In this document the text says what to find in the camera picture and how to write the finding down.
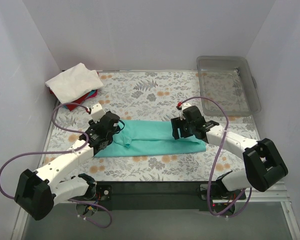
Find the teal t shirt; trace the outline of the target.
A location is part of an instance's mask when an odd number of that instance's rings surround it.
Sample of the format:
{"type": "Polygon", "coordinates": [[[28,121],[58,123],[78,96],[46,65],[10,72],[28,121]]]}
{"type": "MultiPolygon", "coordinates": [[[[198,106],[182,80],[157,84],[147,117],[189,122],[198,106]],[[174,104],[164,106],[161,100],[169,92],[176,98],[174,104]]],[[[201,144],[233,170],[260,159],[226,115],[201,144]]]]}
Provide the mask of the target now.
{"type": "Polygon", "coordinates": [[[204,141],[190,136],[175,140],[169,121],[126,120],[113,142],[95,157],[139,157],[192,154],[206,151],[204,141]]]}

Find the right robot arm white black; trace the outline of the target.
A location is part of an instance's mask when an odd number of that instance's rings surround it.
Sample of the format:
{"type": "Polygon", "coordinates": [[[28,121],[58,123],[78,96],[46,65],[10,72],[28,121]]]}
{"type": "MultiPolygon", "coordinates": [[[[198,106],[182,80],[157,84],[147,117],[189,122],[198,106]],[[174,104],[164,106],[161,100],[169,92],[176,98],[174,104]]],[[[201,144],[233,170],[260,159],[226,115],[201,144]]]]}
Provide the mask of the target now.
{"type": "Polygon", "coordinates": [[[219,123],[206,121],[196,106],[184,103],[180,116],[171,119],[175,140],[195,137],[207,144],[221,147],[244,162],[244,169],[229,171],[212,181],[212,196],[227,199],[246,188],[265,192],[288,174],[276,145],[268,138],[255,140],[227,131],[219,123]]]}

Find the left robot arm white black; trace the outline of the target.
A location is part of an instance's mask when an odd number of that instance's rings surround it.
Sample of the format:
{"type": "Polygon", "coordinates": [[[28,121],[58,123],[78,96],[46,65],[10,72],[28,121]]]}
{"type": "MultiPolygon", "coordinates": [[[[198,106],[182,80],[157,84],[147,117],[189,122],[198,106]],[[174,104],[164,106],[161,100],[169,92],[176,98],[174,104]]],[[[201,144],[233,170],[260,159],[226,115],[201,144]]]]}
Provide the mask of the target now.
{"type": "Polygon", "coordinates": [[[70,180],[64,177],[109,146],[120,131],[119,122],[120,117],[110,111],[90,120],[89,128],[65,153],[34,171],[21,173],[14,201],[38,221],[59,203],[76,197],[93,199],[97,193],[93,177],[85,173],[70,180]]]}

